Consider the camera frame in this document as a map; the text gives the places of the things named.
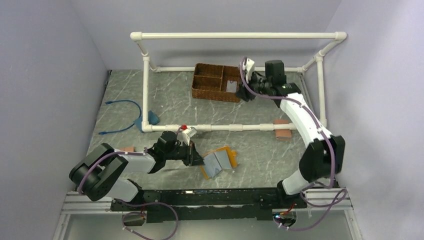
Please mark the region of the grey blue credit card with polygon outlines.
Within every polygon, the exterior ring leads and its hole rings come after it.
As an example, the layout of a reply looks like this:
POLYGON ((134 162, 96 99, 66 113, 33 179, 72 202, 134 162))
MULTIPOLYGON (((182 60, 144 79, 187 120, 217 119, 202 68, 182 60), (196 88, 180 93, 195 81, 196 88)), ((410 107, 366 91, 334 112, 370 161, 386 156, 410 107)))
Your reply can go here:
POLYGON ((238 87, 238 82, 237 81, 228 80, 227 81, 227 84, 226 84, 225 91, 228 92, 228 93, 236 93, 237 92, 237 87, 238 87))

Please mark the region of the blue credit cards stack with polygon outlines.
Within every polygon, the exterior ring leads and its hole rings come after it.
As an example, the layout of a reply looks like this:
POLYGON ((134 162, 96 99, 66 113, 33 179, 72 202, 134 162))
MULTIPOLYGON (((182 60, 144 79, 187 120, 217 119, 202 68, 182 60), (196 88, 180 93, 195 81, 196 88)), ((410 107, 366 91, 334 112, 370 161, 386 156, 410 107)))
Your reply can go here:
POLYGON ((203 163, 201 169, 206 179, 214 178, 222 170, 231 170, 233 168, 230 157, 225 150, 207 154, 203 157, 203 163))

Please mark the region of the orange card holder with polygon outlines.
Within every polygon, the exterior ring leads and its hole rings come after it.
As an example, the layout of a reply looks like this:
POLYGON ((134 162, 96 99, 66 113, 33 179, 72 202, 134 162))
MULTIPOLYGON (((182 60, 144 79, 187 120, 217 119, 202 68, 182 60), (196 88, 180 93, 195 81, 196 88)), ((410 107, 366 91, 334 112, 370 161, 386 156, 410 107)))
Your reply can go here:
MULTIPOLYGON (((214 149, 214 150, 206 153, 204 156, 206 156, 206 155, 208 155, 210 153, 213 153, 213 152, 218 152, 218 151, 226 151, 227 154, 228 154, 228 156, 229 156, 229 158, 230 158, 232 169, 225 169, 225 170, 233 170, 235 167, 237 167, 237 165, 238 165, 237 164, 237 161, 236 161, 237 153, 236 153, 235 150, 231 150, 231 148, 229 146, 224 146, 224 147, 221 147, 221 148, 214 149)), ((206 175, 203 172, 203 170, 201 169, 201 166, 199 168, 200 168, 200 170, 201 170, 204 178, 206 179, 206 175)))

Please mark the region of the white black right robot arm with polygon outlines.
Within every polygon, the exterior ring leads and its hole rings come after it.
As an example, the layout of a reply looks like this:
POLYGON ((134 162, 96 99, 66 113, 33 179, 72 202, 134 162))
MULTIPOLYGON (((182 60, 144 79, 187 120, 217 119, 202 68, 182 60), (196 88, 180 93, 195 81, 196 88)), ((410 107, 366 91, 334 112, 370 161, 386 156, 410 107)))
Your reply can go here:
POLYGON ((265 62, 265 73, 255 70, 255 62, 243 57, 239 63, 241 83, 236 96, 249 102, 256 97, 270 99, 291 120, 305 144, 298 169, 277 184, 276 203, 287 208, 295 195, 315 185, 331 188, 342 169, 346 142, 333 135, 309 108, 302 91, 288 83, 281 60, 265 62))

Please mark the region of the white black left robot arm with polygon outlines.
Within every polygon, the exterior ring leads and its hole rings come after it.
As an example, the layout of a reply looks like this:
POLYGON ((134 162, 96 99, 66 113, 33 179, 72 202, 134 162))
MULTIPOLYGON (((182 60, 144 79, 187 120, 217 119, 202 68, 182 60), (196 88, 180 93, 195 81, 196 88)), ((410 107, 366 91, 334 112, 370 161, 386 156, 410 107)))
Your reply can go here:
POLYGON ((137 210, 144 203, 144 190, 134 180, 124 178, 123 173, 154 174, 168 161, 181 161, 188 167, 204 165, 192 140, 181 142, 177 133, 164 131, 152 147, 142 152, 117 150, 101 143, 71 169, 69 179, 80 195, 93 202, 110 197, 137 210))

